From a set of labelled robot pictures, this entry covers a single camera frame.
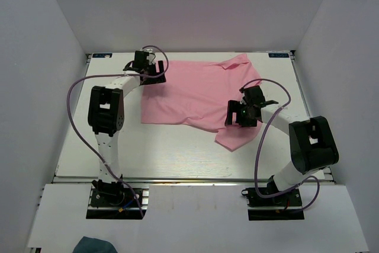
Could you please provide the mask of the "pink t-shirt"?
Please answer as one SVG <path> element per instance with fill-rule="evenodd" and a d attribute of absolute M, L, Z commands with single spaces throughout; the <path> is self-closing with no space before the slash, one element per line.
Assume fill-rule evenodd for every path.
<path fill-rule="evenodd" d="M 215 133 L 215 141 L 230 151 L 253 141 L 256 127 L 225 126 L 230 100 L 241 101 L 240 88 L 260 77 L 247 54 L 223 62 L 173 60 L 166 82 L 146 85 L 141 99 L 143 124 L 184 124 Z"/>

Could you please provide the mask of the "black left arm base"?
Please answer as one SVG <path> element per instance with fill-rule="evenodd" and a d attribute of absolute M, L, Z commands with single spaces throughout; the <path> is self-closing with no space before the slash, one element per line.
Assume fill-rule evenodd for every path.
<path fill-rule="evenodd" d="M 88 220 L 141 220 L 146 214 L 148 190 L 129 189 L 121 182 L 93 180 L 86 218 Z"/>

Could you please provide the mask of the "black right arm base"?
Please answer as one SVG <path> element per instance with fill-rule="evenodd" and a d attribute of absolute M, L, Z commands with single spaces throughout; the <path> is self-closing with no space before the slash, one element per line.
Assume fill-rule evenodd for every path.
<path fill-rule="evenodd" d="M 295 188 L 280 196 L 263 198 L 255 187 L 245 188 L 241 195 L 247 199 L 249 221 L 304 220 L 300 191 Z"/>

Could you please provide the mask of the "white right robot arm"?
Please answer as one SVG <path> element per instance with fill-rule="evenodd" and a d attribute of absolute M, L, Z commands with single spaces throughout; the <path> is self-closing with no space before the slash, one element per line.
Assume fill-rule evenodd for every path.
<path fill-rule="evenodd" d="M 276 205 L 283 204 L 290 191 L 298 188 L 315 172 L 339 161 L 336 143 L 325 117 L 302 117 L 287 113 L 285 104 L 267 101 L 259 86 L 241 88 L 240 92 L 243 94 L 240 101 L 228 102 L 225 125 L 236 123 L 240 127 L 256 127 L 259 122 L 265 124 L 256 152 L 255 182 L 258 181 L 259 158 L 269 127 L 275 127 L 289 138 L 291 161 L 270 177 L 266 192 L 261 192 L 255 184 L 258 197 L 268 198 Z"/>

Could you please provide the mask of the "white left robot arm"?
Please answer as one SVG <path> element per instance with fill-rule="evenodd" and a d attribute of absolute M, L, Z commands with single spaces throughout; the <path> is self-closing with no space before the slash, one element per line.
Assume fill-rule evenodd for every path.
<path fill-rule="evenodd" d="M 92 128 L 101 155 L 98 179 L 111 184 L 122 179 L 118 160 L 118 135 L 125 121 L 124 98 L 143 85 L 166 82 L 167 67 L 155 61 L 156 46 L 135 51 L 134 59 L 125 65 L 123 74 L 105 86 L 94 86 L 89 99 L 88 124 Z"/>

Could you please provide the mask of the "left blue logo sticker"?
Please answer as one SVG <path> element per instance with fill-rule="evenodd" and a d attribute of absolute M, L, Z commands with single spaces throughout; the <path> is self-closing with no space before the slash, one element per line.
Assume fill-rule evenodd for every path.
<path fill-rule="evenodd" d="M 93 53 L 92 58 L 112 58 L 112 53 Z"/>

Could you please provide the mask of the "dark teal cloth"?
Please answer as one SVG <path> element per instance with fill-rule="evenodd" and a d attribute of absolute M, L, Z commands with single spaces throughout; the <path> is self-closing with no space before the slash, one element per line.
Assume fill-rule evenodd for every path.
<path fill-rule="evenodd" d="M 108 241 L 84 236 L 74 247 L 73 253 L 117 253 L 118 251 Z"/>

